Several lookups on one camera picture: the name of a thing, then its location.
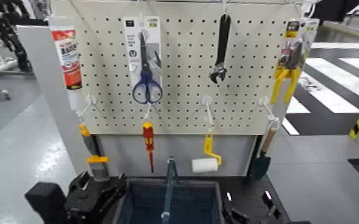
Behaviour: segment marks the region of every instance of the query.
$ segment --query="pegboard hook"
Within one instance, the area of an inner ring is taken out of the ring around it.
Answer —
[[[94,97],[92,94],[88,94],[85,97],[85,101],[86,101],[86,106],[83,110],[77,110],[75,111],[76,115],[79,117],[79,120],[81,122],[84,122],[83,120],[83,115],[85,114],[85,112],[89,109],[90,106],[94,106],[96,108],[96,110],[102,114],[102,112],[99,110],[99,108],[97,107],[97,99],[96,97]]]
[[[209,119],[209,122],[212,126],[214,126],[214,123],[213,123],[213,117],[212,117],[212,113],[210,111],[210,104],[212,103],[213,99],[211,96],[209,95],[205,95],[203,98],[202,98],[202,104],[206,106],[207,108],[207,111],[208,111],[208,119]]]
[[[222,9],[224,10],[224,14],[228,14],[227,11],[227,0],[221,0],[222,2]]]
[[[279,130],[279,128],[280,128],[280,119],[278,117],[276,117],[273,114],[273,112],[270,110],[270,108],[267,106],[268,105],[268,97],[267,96],[260,97],[258,104],[259,104],[259,106],[264,107],[267,110],[267,113],[268,113],[267,119],[269,121],[267,129],[272,128],[273,124],[276,123],[275,130]]]
[[[149,118],[150,109],[151,109],[151,103],[148,102],[148,103],[147,103],[147,111],[146,111],[146,113],[145,113],[145,116],[143,117],[142,122],[144,122],[146,119]]]

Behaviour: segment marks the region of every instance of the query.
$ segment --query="wooden handle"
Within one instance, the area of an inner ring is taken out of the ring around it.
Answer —
[[[271,141],[273,140],[274,134],[276,133],[276,130],[274,128],[271,128],[267,132],[266,139],[264,140],[263,146],[261,151],[263,153],[267,153],[267,149],[270,146]]]

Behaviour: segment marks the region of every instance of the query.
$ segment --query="orange tool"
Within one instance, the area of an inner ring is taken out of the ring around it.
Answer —
[[[149,161],[150,161],[150,171],[154,173],[153,166],[153,150],[154,150],[154,133],[153,133],[153,124],[150,122],[143,123],[143,138],[145,139],[146,151],[149,153]]]

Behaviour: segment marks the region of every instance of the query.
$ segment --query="pegboard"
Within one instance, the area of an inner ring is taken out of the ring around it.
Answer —
[[[258,106],[271,96],[274,67],[286,22],[296,16],[290,4],[227,4],[231,16],[225,67],[219,85],[209,78],[216,60],[220,3],[56,1],[57,14],[75,18],[84,94],[98,110],[85,113],[91,133],[140,134],[147,106],[132,99],[124,16],[158,15],[162,27],[163,98],[149,118],[156,134],[204,134],[202,97],[213,98],[215,134],[261,135],[267,112]]]

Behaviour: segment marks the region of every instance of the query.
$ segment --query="caulk tube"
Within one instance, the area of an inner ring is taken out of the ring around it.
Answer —
[[[74,111],[82,111],[86,103],[82,94],[81,64],[78,43],[75,40],[74,22],[67,17],[54,15],[50,16],[48,20],[63,71],[70,108]]]

